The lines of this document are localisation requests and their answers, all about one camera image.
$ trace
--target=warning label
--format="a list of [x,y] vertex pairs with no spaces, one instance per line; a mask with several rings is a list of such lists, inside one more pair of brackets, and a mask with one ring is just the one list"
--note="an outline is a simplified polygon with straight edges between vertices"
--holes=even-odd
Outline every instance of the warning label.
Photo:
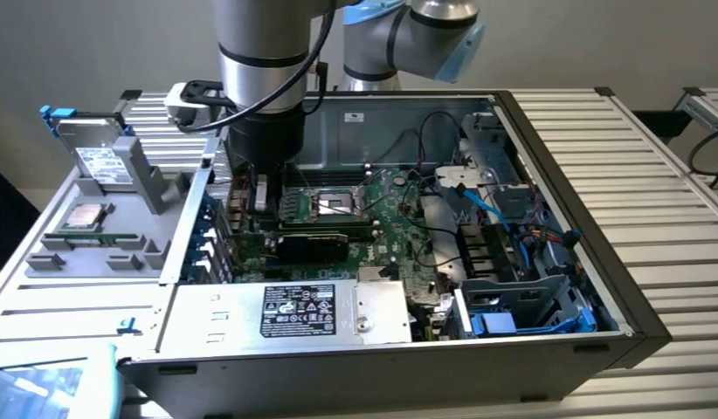
[[89,175],[101,185],[130,185],[123,162],[110,148],[75,148]]
[[262,294],[261,336],[336,334],[336,289],[332,285],[266,286]]

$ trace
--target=blue cable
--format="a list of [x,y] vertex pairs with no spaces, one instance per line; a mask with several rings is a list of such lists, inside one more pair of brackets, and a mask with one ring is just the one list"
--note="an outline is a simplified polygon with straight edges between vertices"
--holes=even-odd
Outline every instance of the blue cable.
[[477,195],[470,192],[469,190],[464,190],[462,195],[477,205],[484,211],[490,212],[496,218],[499,218],[499,223],[501,223],[503,230],[507,232],[507,234],[511,234],[513,236],[513,239],[519,243],[521,256],[524,257],[524,267],[529,269],[529,255],[527,254],[527,248],[524,247],[524,243],[520,240],[520,237],[516,234],[511,233],[509,225],[507,224],[505,220],[503,219],[501,212],[494,209],[490,205],[482,202],[482,199],[477,197]]

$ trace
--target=green circuit board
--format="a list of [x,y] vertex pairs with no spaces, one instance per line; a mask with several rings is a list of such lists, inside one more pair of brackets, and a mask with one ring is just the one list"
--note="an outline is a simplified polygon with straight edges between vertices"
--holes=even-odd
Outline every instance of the green circuit board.
[[[350,217],[356,221],[378,221],[378,225],[369,227],[378,231],[376,237],[368,240],[352,241],[348,244],[348,258],[341,262],[329,264],[281,264],[278,259],[262,254],[262,247],[254,245],[268,236],[268,232],[261,235],[249,235],[252,244],[245,246],[244,239],[240,240],[240,274],[234,277],[234,282],[272,282],[274,280],[338,280],[357,278],[361,267],[381,267],[394,258],[398,266],[400,280],[405,285],[408,297],[418,303],[433,304],[437,301],[437,293],[428,293],[428,283],[434,280],[434,270],[414,263],[413,257],[418,247],[428,241],[428,233],[424,229],[413,226],[398,211],[398,206],[405,193],[406,185],[397,186],[392,180],[397,177],[406,178],[406,172],[397,169],[385,169],[370,182],[358,187],[361,189],[360,204],[370,207],[362,214]],[[320,189],[322,192],[340,191],[345,188]],[[292,188],[286,189],[284,196],[290,199],[289,225],[308,228],[314,220],[313,211],[310,214],[310,199],[314,199],[316,189]],[[405,203],[412,208],[418,200],[418,191],[413,185],[408,188]],[[320,222],[345,220],[345,216],[321,216]],[[432,256],[424,251],[418,254],[418,260],[425,264],[432,263]]]

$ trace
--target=capacitor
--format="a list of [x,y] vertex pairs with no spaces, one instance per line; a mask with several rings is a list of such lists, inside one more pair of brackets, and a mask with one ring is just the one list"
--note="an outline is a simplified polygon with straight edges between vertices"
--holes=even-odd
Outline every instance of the capacitor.
[[405,178],[402,176],[394,176],[392,178],[392,184],[397,187],[397,188],[401,188],[405,186]]

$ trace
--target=white wall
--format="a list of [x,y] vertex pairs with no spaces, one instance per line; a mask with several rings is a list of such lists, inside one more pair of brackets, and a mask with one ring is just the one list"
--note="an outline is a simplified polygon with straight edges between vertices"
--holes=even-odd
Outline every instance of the white wall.
[[[718,0],[478,3],[488,27],[458,87],[609,86],[647,108],[669,107],[681,86],[718,86]],[[208,0],[0,1],[0,170],[18,187],[53,187],[69,166],[37,108],[106,110],[126,88],[217,79],[210,24]],[[330,84],[341,50],[337,28]]]

